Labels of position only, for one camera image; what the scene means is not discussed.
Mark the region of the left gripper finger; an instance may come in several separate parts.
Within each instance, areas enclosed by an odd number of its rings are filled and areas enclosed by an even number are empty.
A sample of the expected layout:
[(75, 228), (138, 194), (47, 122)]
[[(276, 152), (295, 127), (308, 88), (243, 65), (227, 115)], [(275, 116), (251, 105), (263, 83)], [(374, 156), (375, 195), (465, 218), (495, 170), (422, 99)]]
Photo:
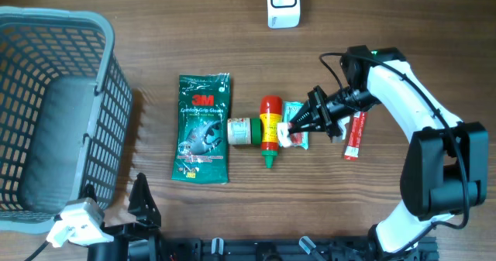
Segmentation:
[(79, 196), (80, 199), (84, 199), (84, 198), (90, 198), (92, 199), (93, 201), (97, 201), (97, 196), (96, 196), (96, 193), (95, 193), (95, 188), (92, 184), (86, 184), (81, 193), (80, 193), (80, 196)]
[(156, 206), (144, 173), (138, 173), (129, 196), (128, 212), (150, 228), (161, 227), (161, 214)]

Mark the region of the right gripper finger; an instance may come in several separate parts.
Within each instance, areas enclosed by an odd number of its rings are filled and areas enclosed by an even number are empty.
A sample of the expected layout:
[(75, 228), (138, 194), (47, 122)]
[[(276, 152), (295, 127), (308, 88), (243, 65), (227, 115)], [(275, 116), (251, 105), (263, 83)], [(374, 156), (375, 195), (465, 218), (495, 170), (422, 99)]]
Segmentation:
[(312, 107), (309, 101), (306, 101), (290, 120), (292, 125), (307, 125), (312, 121)]
[(319, 123), (309, 123), (305, 125), (299, 125), (296, 123), (288, 123), (288, 132), (290, 134), (303, 133), (303, 132), (321, 132), (322, 127)]

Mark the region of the teal wet wipes pack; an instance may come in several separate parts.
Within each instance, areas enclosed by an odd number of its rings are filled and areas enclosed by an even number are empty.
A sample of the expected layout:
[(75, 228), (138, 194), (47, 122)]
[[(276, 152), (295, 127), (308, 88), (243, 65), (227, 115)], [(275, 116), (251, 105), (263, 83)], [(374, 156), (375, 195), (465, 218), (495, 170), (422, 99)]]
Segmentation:
[[(285, 101), (283, 106), (283, 122), (290, 122), (301, 109), (303, 103), (299, 101)], [(291, 134), (290, 137), (292, 146), (308, 149), (309, 141), (307, 132)]]

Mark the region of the red white snack packet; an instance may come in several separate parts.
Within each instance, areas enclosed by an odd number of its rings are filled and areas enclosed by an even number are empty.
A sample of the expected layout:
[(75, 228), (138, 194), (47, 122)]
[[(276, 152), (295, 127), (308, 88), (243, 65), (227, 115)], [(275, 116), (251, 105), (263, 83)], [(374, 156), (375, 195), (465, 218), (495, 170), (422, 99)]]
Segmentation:
[(279, 122), (277, 124), (278, 142), (284, 148), (303, 145), (303, 134), (301, 132), (290, 133), (291, 128), (292, 124), (290, 122)]

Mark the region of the red chili sauce bottle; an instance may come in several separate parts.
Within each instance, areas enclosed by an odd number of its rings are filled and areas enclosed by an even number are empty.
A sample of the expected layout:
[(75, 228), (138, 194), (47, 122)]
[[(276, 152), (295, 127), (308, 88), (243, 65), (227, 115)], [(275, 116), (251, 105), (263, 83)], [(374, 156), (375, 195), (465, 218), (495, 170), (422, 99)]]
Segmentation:
[(279, 96), (267, 95), (260, 103), (260, 120), (262, 124), (261, 156), (265, 167), (271, 169), (278, 156), (277, 124), (282, 122), (283, 101)]

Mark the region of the red candy stick pack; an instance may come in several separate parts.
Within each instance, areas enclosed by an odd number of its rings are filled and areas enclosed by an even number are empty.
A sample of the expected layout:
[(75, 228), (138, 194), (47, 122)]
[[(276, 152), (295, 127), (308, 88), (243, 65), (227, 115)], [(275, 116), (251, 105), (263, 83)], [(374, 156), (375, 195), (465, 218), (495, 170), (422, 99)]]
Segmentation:
[(357, 112), (353, 116), (350, 136), (348, 138), (348, 143), (343, 154), (345, 160), (354, 161), (358, 159), (360, 144), (363, 138), (363, 132), (364, 132), (366, 120), (367, 120), (366, 112)]

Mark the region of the white jar green lid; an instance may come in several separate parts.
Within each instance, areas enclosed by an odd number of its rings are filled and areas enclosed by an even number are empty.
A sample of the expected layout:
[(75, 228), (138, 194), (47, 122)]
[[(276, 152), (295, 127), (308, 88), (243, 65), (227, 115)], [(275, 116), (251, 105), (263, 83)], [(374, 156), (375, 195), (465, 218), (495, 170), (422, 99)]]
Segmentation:
[(262, 143), (261, 120), (259, 118), (229, 118), (227, 134), (230, 145), (260, 145)]

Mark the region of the green 3M gloves package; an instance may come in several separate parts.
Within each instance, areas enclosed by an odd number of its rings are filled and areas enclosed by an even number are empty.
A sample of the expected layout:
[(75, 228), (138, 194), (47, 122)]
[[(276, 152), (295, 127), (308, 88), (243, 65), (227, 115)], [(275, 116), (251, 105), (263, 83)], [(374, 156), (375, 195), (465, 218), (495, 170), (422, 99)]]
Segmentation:
[(227, 73), (179, 77), (172, 180), (194, 184), (229, 182), (226, 126), (230, 98)]

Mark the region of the white barcode scanner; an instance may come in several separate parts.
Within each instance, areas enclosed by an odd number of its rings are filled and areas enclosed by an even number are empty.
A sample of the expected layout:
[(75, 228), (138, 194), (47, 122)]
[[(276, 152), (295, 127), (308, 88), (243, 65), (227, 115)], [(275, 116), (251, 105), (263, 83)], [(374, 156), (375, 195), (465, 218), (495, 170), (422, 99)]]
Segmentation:
[(267, 0), (267, 25), (271, 29), (296, 27), (301, 17), (301, 0)]

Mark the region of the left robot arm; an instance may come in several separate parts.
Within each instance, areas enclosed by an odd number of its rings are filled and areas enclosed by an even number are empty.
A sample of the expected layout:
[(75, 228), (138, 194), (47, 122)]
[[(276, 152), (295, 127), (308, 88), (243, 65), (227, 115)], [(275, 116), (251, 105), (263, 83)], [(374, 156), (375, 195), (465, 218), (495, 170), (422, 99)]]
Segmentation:
[(102, 226), (111, 242), (88, 247), (88, 259), (100, 261), (161, 260), (161, 214), (156, 206), (144, 173), (138, 173), (129, 196), (128, 212), (136, 217), (123, 225)]

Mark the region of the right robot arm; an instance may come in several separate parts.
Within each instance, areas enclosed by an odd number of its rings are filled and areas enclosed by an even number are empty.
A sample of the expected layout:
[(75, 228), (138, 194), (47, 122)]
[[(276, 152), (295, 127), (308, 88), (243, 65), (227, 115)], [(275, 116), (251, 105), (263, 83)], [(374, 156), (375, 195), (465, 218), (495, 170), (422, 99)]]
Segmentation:
[(479, 122), (465, 122), (443, 107), (419, 82), (395, 47), (352, 46), (339, 54), (345, 81), (334, 94), (320, 87), (288, 122), (277, 126), (283, 146), (301, 132), (343, 134), (344, 120), (383, 105), (408, 140), (400, 178), (401, 201), (373, 225), (358, 246), (341, 243), (329, 255), (361, 260), (425, 259), (429, 233), (439, 227), (465, 228), (470, 209), (487, 197), (489, 136)]

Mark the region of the grey plastic shopping basket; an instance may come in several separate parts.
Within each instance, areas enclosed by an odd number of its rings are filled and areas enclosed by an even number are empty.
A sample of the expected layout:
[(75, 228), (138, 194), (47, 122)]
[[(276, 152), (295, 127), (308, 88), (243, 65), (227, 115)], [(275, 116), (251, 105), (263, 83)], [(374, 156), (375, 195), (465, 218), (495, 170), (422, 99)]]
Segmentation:
[(110, 22), (94, 12), (1, 9), (1, 228), (48, 232), (87, 186), (113, 200), (133, 93)]

